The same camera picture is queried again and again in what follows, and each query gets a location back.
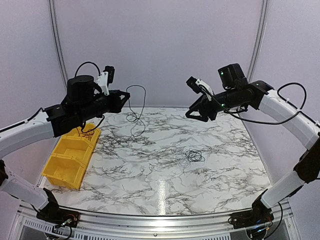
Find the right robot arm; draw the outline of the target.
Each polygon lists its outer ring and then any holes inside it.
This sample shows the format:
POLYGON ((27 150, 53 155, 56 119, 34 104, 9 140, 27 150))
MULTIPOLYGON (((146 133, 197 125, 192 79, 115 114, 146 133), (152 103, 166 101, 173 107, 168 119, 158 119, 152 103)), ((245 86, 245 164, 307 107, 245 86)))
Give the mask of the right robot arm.
POLYGON ((248 107, 259 110, 274 121, 270 126, 282 125, 305 147, 293 170, 265 190, 244 216, 232 216, 235 223, 248 220, 258 224, 271 217, 271 209, 278 202, 293 196, 305 184, 318 179, 320 173, 320 125, 305 113, 302 107, 294 106, 280 95, 278 90, 262 80, 249 83, 238 63, 229 64, 218 70, 224 92, 214 94, 203 80, 190 77, 186 84, 196 93, 202 94, 186 112, 185 116, 202 122, 214 121, 219 112, 232 117, 232 108, 246 111, 248 107))

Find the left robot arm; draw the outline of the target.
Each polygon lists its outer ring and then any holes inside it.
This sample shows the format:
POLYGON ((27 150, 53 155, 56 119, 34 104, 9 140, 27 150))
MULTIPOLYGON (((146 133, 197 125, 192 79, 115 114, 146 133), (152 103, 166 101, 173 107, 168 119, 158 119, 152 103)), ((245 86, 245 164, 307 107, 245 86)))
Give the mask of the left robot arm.
MULTIPOLYGON (((67 81, 67 94, 60 104, 40 108, 31 117, 0 130, 0 156, 3 158, 33 143, 57 138, 93 118, 105 113, 118 114, 130 98, 130 93, 109 90, 107 74, 98 81, 91 75, 78 75, 67 81)), ((63 219, 54 195, 14 174, 0 162, 0 190, 32 205, 39 213, 58 223, 63 219)))

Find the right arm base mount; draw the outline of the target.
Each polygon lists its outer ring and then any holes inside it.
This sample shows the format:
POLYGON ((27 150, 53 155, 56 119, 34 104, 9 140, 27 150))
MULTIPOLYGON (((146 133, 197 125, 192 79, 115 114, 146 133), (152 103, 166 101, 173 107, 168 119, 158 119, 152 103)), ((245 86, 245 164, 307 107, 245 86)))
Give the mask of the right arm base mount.
POLYGON ((262 226, 266 223, 271 223, 273 220, 274 215, 271 210, 265 213, 254 213, 251 209, 232 213, 227 222, 232 225, 234 229, 241 229, 262 226))

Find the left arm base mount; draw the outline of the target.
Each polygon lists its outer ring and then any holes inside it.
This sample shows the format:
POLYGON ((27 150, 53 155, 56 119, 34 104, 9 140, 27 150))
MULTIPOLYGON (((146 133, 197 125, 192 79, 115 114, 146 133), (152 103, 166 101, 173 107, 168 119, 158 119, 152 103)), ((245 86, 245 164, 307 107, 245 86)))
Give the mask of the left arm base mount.
POLYGON ((79 222, 80 213, 78 211, 53 208, 42 209, 36 214, 36 218, 55 224, 58 227, 71 227, 76 228, 79 222))

